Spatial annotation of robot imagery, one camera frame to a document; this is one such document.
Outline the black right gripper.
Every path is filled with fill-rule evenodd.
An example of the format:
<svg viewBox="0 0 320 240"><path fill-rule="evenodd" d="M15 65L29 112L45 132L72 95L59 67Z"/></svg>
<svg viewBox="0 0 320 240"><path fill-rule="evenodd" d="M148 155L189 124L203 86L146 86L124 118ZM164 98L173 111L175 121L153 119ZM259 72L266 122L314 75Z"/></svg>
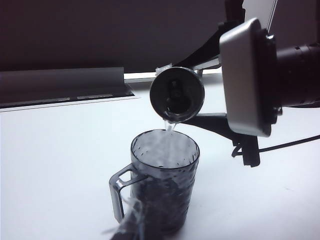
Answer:
<svg viewBox="0 0 320 240"><path fill-rule="evenodd" d="M235 139L230 129L226 113L200 113L184 121L184 124L214 132L229 140ZM243 165L251 168L260 165L258 139L256 136L244 135L233 150L233 157L242 156Z"/></svg>

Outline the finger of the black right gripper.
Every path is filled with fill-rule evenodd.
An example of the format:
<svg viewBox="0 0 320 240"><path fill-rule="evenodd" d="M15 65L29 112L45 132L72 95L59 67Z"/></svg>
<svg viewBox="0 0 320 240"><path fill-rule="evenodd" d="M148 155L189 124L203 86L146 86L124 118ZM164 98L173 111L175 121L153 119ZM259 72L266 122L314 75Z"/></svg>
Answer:
<svg viewBox="0 0 320 240"><path fill-rule="evenodd" d="M224 23L218 24L217 31L202 45L184 60L176 64L168 64L155 69L155 75L171 67L184 67L192 70L218 69L221 64L219 62L219 39L224 33Z"/></svg>

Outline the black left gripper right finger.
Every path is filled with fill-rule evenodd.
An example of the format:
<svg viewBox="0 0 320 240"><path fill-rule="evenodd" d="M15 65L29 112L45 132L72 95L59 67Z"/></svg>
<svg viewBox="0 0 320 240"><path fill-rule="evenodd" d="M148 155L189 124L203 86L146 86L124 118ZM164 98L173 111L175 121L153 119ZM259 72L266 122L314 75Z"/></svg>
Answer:
<svg viewBox="0 0 320 240"><path fill-rule="evenodd" d="M138 239L139 240L146 240L146 224L147 224L147 213L148 209L146 208L145 204L140 201L139 202L139 213L138 213Z"/></svg>

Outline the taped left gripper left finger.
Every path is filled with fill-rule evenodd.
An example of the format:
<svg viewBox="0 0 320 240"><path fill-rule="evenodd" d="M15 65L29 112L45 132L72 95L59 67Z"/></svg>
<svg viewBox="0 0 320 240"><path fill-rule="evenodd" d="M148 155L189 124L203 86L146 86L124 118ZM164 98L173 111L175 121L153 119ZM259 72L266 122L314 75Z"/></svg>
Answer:
<svg viewBox="0 0 320 240"><path fill-rule="evenodd" d="M124 200L128 210L117 227L109 227L103 235L110 240L139 240L141 236L141 201L136 198Z"/></svg>

